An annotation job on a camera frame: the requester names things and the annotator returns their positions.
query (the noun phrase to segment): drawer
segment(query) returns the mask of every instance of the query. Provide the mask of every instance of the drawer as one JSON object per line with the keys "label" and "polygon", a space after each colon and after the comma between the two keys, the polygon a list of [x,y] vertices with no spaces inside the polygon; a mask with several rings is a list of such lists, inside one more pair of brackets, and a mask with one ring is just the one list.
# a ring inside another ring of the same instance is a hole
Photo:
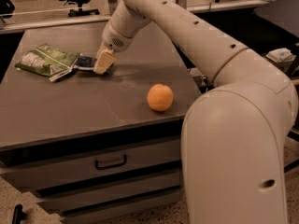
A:
{"label": "drawer", "polygon": [[96,207],[68,216],[62,216],[63,224],[89,224],[111,217],[119,217],[133,212],[144,211],[153,207],[178,202],[181,199],[180,189],[169,189],[160,193],[135,198],[116,205]]}
{"label": "drawer", "polygon": [[154,175],[141,175],[93,187],[61,198],[49,198],[38,203],[48,213],[62,215],[70,210],[101,203],[103,206],[118,203],[128,197],[180,185],[180,169],[172,169]]}
{"label": "drawer", "polygon": [[28,168],[7,168],[2,177],[20,191],[46,189],[180,160],[178,137],[142,144],[106,148],[84,158]]}

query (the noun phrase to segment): orange fruit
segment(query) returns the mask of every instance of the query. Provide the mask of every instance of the orange fruit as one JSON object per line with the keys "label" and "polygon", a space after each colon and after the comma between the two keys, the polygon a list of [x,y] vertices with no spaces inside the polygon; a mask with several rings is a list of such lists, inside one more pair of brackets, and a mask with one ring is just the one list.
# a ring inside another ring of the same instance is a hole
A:
{"label": "orange fruit", "polygon": [[174,94],[168,86],[156,84],[149,89],[148,104],[153,110],[165,111],[171,106],[173,101]]}

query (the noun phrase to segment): gray drawer front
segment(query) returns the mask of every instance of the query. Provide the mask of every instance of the gray drawer front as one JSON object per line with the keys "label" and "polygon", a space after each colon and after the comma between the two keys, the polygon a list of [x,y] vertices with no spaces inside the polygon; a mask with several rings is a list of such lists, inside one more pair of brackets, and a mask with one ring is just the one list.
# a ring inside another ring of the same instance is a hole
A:
{"label": "gray drawer front", "polygon": [[[32,168],[13,168],[2,175],[12,186],[20,191],[45,189],[62,184],[87,180],[99,176],[112,175],[137,168],[148,167],[169,161],[180,160],[179,139],[161,143],[130,146],[129,149],[111,151],[105,154],[92,155],[86,158],[61,161],[53,164]],[[127,161],[124,165],[105,170],[97,170],[95,162],[101,167],[107,167]]]}
{"label": "gray drawer front", "polygon": [[62,198],[46,199],[39,205],[49,213],[61,215],[65,211],[83,206],[116,201],[136,194],[179,186],[179,184],[180,171],[177,168],[155,175],[142,175],[139,178],[130,178],[125,183],[112,183],[113,186],[102,187],[101,189],[92,189]]}
{"label": "gray drawer front", "polygon": [[153,207],[175,203],[178,202],[180,198],[180,189],[177,189],[166,192],[162,195],[136,200],[135,202],[131,203],[124,203],[111,208],[93,210],[90,212],[86,211],[80,215],[63,217],[61,221],[64,224],[89,224],[111,217],[119,217],[125,214],[151,209]]}

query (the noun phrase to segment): green chip bag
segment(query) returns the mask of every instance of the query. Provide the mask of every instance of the green chip bag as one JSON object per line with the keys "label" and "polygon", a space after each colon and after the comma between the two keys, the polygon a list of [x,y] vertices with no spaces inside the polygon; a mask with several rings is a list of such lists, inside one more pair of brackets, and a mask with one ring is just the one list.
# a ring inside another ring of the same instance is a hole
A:
{"label": "green chip bag", "polygon": [[73,70],[79,55],[78,52],[66,52],[45,43],[26,52],[15,67],[50,77],[50,81],[54,81]]}

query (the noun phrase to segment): white robotic arm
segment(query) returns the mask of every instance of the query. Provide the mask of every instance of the white robotic arm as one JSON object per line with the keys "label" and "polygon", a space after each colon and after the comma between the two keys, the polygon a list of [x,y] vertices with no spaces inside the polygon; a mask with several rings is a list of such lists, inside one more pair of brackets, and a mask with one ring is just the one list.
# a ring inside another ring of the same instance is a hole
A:
{"label": "white robotic arm", "polygon": [[121,0],[94,72],[154,21],[213,82],[186,114],[181,156],[191,224],[287,224],[286,135],[297,116],[292,82],[274,65],[171,0]]}

